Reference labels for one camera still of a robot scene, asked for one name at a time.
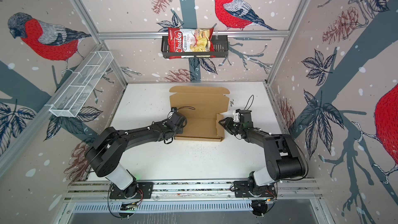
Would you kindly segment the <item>brown cardboard paper box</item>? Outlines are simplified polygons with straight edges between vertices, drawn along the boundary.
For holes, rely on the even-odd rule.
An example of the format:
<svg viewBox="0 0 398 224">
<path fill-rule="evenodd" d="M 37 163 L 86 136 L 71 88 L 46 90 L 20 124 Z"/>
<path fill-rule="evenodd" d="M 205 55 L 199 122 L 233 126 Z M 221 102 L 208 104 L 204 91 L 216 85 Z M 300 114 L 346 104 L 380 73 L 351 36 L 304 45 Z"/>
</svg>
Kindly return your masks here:
<svg viewBox="0 0 398 224">
<path fill-rule="evenodd" d="M 230 91 L 224 87 L 174 86 L 169 92 L 171 107 L 187 119 L 182 134 L 176 136 L 182 141 L 221 142 L 225 134 L 219 124 L 228 111 Z"/>
</svg>

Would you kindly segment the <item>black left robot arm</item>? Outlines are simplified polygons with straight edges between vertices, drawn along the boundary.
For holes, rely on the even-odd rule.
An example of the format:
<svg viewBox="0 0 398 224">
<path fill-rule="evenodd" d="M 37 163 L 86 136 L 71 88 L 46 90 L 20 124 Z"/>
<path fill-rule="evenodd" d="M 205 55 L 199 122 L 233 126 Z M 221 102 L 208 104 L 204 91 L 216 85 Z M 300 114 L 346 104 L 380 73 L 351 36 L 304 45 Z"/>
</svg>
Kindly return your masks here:
<svg viewBox="0 0 398 224">
<path fill-rule="evenodd" d="M 164 120 L 131 130 L 106 128 L 85 152 L 85 158 L 97 177 L 104 177 L 120 190 L 131 189 L 136 178 L 120 160 L 125 151 L 147 143 L 171 143 L 188 123 L 187 118 L 174 111 Z"/>
</svg>

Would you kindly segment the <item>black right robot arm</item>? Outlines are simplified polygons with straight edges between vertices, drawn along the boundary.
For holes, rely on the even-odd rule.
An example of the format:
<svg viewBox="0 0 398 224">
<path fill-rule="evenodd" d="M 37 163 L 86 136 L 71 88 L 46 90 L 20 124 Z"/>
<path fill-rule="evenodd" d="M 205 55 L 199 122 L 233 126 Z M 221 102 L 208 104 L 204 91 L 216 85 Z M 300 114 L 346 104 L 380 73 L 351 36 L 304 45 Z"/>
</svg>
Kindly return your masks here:
<svg viewBox="0 0 398 224">
<path fill-rule="evenodd" d="M 248 186 L 251 190 L 269 186 L 284 179 L 301 180 L 307 175 L 307 163 L 292 136 L 272 134 L 256 128 L 250 110 L 237 110 L 219 124 L 230 134 L 263 148 L 265 167 L 251 172 Z"/>
</svg>

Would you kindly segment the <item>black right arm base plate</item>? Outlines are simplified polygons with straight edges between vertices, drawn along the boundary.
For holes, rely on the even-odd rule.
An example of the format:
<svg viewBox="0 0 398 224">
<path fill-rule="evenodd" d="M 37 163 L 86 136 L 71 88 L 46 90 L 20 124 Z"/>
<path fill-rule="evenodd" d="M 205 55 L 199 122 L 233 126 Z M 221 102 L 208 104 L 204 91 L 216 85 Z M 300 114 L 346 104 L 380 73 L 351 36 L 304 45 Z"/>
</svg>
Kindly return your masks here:
<svg viewBox="0 0 398 224">
<path fill-rule="evenodd" d="M 277 196 L 274 185 L 257 186 L 247 180 L 234 181 L 230 190 L 236 198 L 275 198 Z"/>
</svg>

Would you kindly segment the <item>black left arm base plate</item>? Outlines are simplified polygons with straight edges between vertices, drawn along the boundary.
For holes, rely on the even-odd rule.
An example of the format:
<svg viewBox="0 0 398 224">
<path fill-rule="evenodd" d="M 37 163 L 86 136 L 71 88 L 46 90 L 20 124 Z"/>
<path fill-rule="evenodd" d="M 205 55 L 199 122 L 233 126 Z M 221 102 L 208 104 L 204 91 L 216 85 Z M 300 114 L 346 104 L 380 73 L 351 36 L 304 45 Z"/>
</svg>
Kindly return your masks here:
<svg viewBox="0 0 398 224">
<path fill-rule="evenodd" d="M 134 181 L 125 190 L 121 190 L 116 185 L 112 184 L 109 198 L 111 200 L 150 199 L 153 187 L 154 183 L 151 181 Z"/>
</svg>

